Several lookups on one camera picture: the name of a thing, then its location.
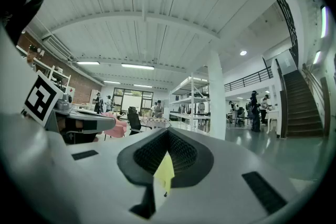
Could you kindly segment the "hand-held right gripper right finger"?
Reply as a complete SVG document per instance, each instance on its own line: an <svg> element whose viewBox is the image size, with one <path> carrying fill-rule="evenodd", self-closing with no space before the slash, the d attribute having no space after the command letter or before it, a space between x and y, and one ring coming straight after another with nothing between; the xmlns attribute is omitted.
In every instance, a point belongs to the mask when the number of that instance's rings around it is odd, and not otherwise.
<svg viewBox="0 0 336 224"><path fill-rule="evenodd" d="M268 216L247 184L259 174L286 201L317 179L317 141L279 140L264 132L227 130L224 140L184 131L214 155L210 173L196 186L172 189L155 213L156 223L256 223Z"/></svg>

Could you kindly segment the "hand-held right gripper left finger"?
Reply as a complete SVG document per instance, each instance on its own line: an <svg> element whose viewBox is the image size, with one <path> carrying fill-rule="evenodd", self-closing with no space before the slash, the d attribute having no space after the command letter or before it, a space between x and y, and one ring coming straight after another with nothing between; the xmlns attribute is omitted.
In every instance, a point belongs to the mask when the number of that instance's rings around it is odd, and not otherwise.
<svg viewBox="0 0 336 224"><path fill-rule="evenodd" d="M168 223L152 184L134 185L99 143L67 146L20 114L4 115L4 171L33 223Z"/></svg>

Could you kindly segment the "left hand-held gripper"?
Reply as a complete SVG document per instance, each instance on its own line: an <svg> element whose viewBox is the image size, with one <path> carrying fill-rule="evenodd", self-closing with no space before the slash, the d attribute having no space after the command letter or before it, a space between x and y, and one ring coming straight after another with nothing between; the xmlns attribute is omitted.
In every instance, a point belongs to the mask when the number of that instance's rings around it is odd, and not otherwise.
<svg viewBox="0 0 336 224"><path fill-rule="evenodd" d="M115 119L94 111L74 109L69 95L37 71L23 106L22 115L32 118L47 131L62 136L66 144L98 141L97 134L113 129Z"/></svg>

